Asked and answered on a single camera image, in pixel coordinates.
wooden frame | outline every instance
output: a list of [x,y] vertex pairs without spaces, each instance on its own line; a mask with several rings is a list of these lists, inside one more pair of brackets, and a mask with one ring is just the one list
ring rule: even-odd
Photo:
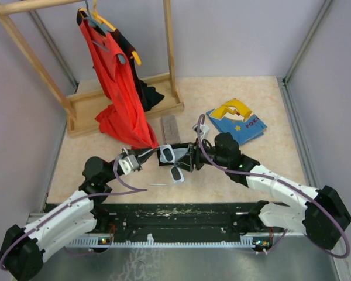
[[[72,137],[96,132],[99,123],[95,120],[95,117],[109,104],[112,104],[112,101],[107,99],[101,88],[99,90],[83,92],[66,97],[58,88],[44,65],[42,65],[42,62],[35,55],[35,52],[31,49],[30,45],[13,23],[9,15],[81,1],[82,0],[24,0],[4,5],[0,4],[1,25],[39,73],[39,76],[47,84],[54,97],[65,109],[67,113],[67,130],[68,134]],[[151,111],[146,112],[148,119],[175,114],[184,110],[183,99],[177,90],[174,74],[173,28],[171,22],[170,0],[163,0],[163,5],[169,72],[143,79],[148,85],[155,86],[156,90],[165,96],[161,103],[153,107]]]

sunglasses lens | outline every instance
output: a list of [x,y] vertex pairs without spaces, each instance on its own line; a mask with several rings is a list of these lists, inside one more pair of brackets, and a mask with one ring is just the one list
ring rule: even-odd
[[171,168],[170,173],[173,176],[174,181],[179,181],[182,179],[181,173],[176,167]]
[[168,162],[173,161],[173,154],[169,148],[165,148],[163,150],[163,155],[164,155],[166,161],[168,161]]

gray wall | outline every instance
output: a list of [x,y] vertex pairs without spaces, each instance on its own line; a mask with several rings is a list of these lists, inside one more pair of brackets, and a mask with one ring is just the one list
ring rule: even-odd
[[[28,15],[13,17],[59,87],[71,92]],[[0,25],[0,247],[5,231],[26,223],[44,198],[65,114]],[[0,271],[0,280],[9,280]]]
[[[176,75],[283,77],[322,3],[172,0]],[[39,11],[78,80],[95,77],[75,22],[83,6],[80,2]],[[143,61],[139,76],[168,71],[162,0],[99,0],[98,11],[138,50]]]
[[[351,213],[351,0],[336,0],[290,90],[322,185]],[[347,229],[351,241],[351,226]]]

blue book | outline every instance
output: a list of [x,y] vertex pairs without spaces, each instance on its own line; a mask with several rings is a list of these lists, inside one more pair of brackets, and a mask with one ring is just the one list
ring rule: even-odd
[[207,112],[220,133],[231,133],[239,145],[258,138],[267,128],[264,122],[236,98]]

table surface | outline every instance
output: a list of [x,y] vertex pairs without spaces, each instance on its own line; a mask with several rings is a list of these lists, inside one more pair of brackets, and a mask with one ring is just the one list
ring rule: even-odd
[[[94,81],[80,83],[78,92],[93,90]],[[195,77],[178,78],[177,87],[183,97],[185,110],[176,115],[181,142],[193,142],[196,134],[191,127],[201,113],[237,98],[245,103],[268,126],[263,136],[243,145],[241,151],[258,160],[274,172],[293,181],[305,184],[297,148],[285,112],[281,92],[275,76],[264,77]],[[160,118],[150,120],[160,144],[164,143]],[[212,142],[218,134],[211,127],[208,139]],[[65,201],[83,182],[82,171],[86,160],[92,156],[113,160],[128,145],[101,133],[71,139],[65,135],[47,203]],[[169,167],[158,167],[152,156],[143,170],[122,179],[147,192],[126,196],[110,196],[106,203],[218,203],[276,201],[270,195],[254,191],[231,181],[215,167],[205,165],[200,171],[184,172],[185,182],[173,184]],[[169,184],[150,186],[151,183]],[[114,191],[125,191],[117,181],[109,185]]]

